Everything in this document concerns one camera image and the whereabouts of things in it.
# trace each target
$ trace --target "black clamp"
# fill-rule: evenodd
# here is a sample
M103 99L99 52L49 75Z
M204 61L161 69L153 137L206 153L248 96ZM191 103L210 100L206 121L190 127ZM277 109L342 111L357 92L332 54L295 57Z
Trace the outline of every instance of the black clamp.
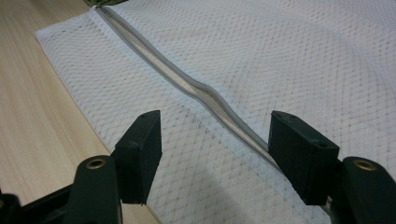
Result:
M378 163L337 160L336 144L279 111L272 112L268 148L305 204L331 202L333 223L396 223L396 183Z
M162 156L161 115L139 116L111 156L83 161L74 183L21 206L0 195L0 224L119 224L120 201L146 204Z

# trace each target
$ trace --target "perforated fabric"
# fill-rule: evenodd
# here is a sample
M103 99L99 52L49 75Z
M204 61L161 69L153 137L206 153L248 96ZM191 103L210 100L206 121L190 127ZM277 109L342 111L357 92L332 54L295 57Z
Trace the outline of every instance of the perforated fabric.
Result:
M111 7L264 141L295 114L396 177L396 2L134 0Z
M137 116L161 110L163 157L148 205L163 223L329 223L267 161L142 61L94 10L36 37L109 150Z

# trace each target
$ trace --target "metal screw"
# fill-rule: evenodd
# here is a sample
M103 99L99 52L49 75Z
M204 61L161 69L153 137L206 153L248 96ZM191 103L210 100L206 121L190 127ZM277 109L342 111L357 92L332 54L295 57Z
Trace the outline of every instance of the metal screw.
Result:
M366 171L376 170L376 166L369 161L354 160L353 164L355 164L357 167L361 168L362 170L366 170Z
M94 170L94 169L101 168L105 164L106 164L105 160L103 160L103 159L95 159L95 160L89 161L87 163L87 168L90 169L90 170Z

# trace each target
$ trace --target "white mesh fabric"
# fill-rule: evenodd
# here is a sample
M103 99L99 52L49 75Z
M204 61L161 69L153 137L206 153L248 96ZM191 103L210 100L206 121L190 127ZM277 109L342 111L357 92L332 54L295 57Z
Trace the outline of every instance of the white mesh fabric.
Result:
M134 0L111 7L263 140L295 114L396 177L396 2Z
M290 183L130 50L95 11L36 33L88 122L113 150L162 112L163 157L148 205L163 223L328 223Z

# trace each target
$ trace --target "wooden table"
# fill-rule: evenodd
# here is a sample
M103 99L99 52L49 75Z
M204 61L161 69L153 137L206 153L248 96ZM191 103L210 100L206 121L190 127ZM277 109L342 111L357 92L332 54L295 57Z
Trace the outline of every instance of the wooden table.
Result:
M109 154L35 39L86 12L82 0L0 0L0 188L26 204L73 182L78 164ZM124 223L157 223L123 207Z

